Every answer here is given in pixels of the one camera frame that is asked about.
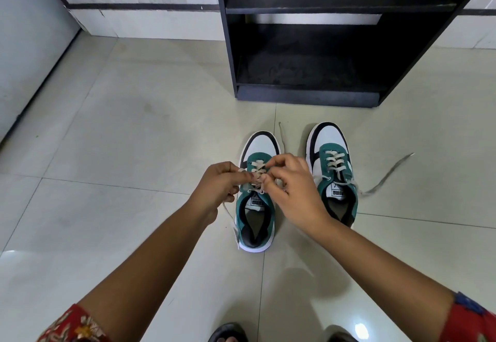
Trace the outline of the black wooden shelf unit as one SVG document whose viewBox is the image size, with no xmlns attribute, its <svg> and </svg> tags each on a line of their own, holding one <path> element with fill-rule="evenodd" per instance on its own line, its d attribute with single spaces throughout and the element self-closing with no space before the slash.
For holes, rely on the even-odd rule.
<svg viewBox="0 0 496 342">
<path fill-rule="evenodd" d="M 470 0 L 218 0 L 240 101 L 378 107 Z"/>
</svg>

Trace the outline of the person's red floral left sleeve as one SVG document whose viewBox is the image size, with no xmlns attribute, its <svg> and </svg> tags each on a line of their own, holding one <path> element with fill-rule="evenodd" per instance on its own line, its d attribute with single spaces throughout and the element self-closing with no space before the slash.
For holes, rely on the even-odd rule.
<svg viewBox="0 0 496 342">
<path fill-rule="evenodd" d="M 44 330 L 36 342 L 112 342 L 96 320 L 77 304 Z"/>
</svg>

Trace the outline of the person's right forearm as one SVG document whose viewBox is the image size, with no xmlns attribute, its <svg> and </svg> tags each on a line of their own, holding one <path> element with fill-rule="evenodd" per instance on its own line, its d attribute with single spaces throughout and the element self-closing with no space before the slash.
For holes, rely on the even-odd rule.
<svg viewBox="0 0 496 342">
<path fill-rule="evenodd" d="M 306 227 L 412 342 L 438 342 L 454 292 L 319 212 Z"/>
</svg>

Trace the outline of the person's left forearm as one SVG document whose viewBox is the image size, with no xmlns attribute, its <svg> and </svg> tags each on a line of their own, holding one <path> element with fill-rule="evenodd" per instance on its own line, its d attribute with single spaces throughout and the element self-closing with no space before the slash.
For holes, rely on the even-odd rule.
<svg viewBox="0 0 496 342">
<path fill-rule="evenodd" d="M 78 306 L 111 342 L 140 342 L 218 206 L 188 200 Z"/>
</svg>

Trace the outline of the person's red floral right sleeve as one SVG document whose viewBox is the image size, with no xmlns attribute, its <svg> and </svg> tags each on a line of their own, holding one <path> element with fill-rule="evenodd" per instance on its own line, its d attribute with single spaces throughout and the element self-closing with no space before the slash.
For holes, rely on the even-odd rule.
<svg viewBox="0 0 496 342">
<path fill-rule="evenodd" d="M 438 342 L 496 342 L 496 314 L 458 292 Z"/>
</svg>

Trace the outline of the person's left hand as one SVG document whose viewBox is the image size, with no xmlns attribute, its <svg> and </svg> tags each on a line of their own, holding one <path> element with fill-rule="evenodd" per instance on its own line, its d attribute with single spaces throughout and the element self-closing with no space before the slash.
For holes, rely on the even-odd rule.
<svg viewBox="0 0 496 342">
<path fill-rule="evenodd" d="M 191 215 L 200 218 L 204 225 L 214 222 L 218 208 L 223 203 L 231 203 L 239 192 L 240 186 L 223 186 L 215 181 L 217 175 L 223 172 L 246 171 L 240 170 L 232 162 L 212 164 L 203 174 L 199 184 L 187 201 Z"/>
</svg>

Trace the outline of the person's red floral sleeve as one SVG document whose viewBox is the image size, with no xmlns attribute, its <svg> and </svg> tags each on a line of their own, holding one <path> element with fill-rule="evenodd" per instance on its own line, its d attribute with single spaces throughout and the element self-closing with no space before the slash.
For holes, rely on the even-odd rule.
<svg viewBox="0 0 496 342">
<path fill-rule="evenodd" d="M 496 314 L 458 292 L 438 342 L 496 342 Z"/>
<path fill-rule="evenodd" d="M 77 304 L 44 330 L 36 342 L 112 342 L 96 320 Z"/>
</svg>

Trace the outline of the person's right hand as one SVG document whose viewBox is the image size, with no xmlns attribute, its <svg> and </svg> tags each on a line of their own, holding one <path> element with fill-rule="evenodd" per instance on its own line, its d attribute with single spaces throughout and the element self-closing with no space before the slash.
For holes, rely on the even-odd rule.
<svg viewBox="0 0 496 342">
<path fill-rule="evenodd" d="M 293 154 L 272 157 L 266 164 L 273 179 L 286 190 L 289 200 L 276 203 L 284 216 L 315 240 L 327 236 L 331 219 L 320 199 L 306 161 Z"/>
</svg>

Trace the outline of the black sandal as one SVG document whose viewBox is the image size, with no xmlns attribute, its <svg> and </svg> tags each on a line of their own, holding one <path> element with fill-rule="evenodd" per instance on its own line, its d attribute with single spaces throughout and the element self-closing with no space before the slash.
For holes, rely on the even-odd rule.
<svg viewBox="0 0 496 342">
<path fill-rule="evenodd" d="M 219 326 L 208 339 L 208 342 L 249 342 L 245 330 L 236 322 Z"/>
</svg>

